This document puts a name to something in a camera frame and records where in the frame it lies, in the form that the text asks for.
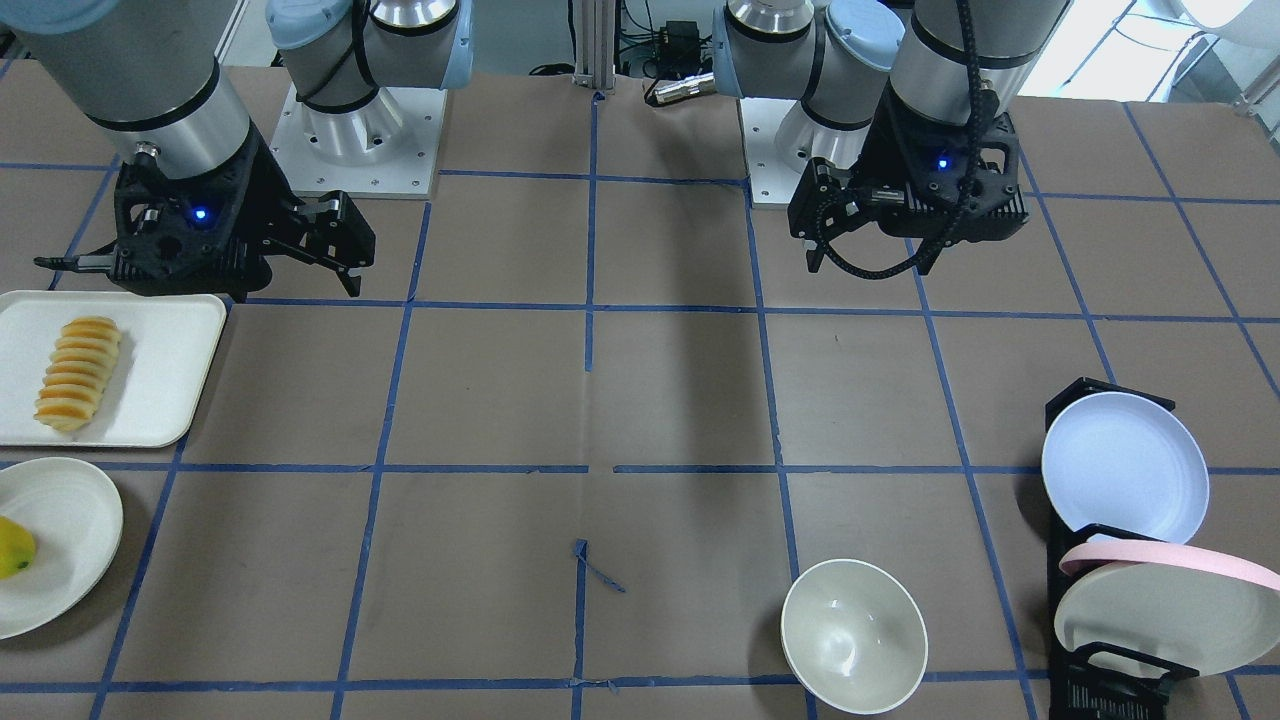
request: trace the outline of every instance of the bowl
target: bowl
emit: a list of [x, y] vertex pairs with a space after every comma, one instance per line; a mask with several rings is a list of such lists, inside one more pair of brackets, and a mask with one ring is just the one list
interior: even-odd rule
[[818, 700], [874, 715], [920, 685], [929, 638], [920, 609], [892, 575], [861, 560], [827, 560], [787, 592], [782, 651]]
[[1196, 438], [1170, 411], [1126, 392], [1100, 392], [1062, 410], [1044, 436], [1041, 473], [1073, 530], [1102, 523], [1184, 543], [1208, 510], [1208, 469]]

